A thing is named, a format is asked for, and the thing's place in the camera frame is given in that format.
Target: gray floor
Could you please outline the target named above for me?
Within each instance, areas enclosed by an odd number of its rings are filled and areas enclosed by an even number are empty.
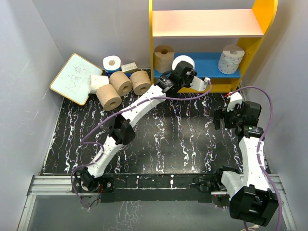
[[[277,214],[267,227],[273,231]],[[128,201],[98,204],[90,212],[75,196],[37,196],[28,231],[239,231],[243,222],[228,209],[192,201]]]

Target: yellow shelf frame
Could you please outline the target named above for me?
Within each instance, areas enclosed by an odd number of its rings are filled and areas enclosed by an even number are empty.
[[[245,55],[239,66],[240,78],[213,78],[213,88],[211,92],[224,93],[235,90],[242,81],[248,67],[250,66],[257,50],[260,48],[265,36],[272,26],[276,17],[278,0],[255,0],[252,11],[260,25],[264,36],[259,38],[239,38],[237,45],[244,49]],[[149,19],[150,19],[150,54],[151,54],[151,82],[154,82],[154,63],[153,63],[153,0],[149,0]],[[188,88],[182,88],[180,93],[196,92]]]

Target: brown paper roll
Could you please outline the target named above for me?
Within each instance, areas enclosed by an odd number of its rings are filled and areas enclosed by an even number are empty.
[[[157,46],[154,50],[154,69],[159,73],[170,71],[174,59],[174,50],[168,45]]]
[[[146,71],[137,71],[130,76],[133,83],[134,93],[136,95],[143,95],[151,87],[151,81]]]
[[[121,97],[111,84],[106,84],[99,88],[96,96],[106,111],[113,110],[122,103]]]
[[[115,88],[119,96],[124,96],[132,90],[130,79],[122,71],[114,72],[109,78],[109,83]]]

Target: roll with blue packaging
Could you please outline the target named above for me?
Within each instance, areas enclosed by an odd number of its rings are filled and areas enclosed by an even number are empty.
[[[110,75],[114,72],[121,70],[121,59],[115,55],[105,57],[103,59],[103,66],[106,72],[106,75]]]

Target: blue shelf board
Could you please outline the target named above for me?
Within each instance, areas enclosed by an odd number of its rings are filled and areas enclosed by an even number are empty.
[[[240,78],[240,71],[237,69],[232,75],[226,75],[218,70],[220,52],[179,52],[175,53],[174,58],[180,55],[187,55],[194,60],[197,76],[208,78]],[[154,70],[154,78],[159,78],[162,74]]]

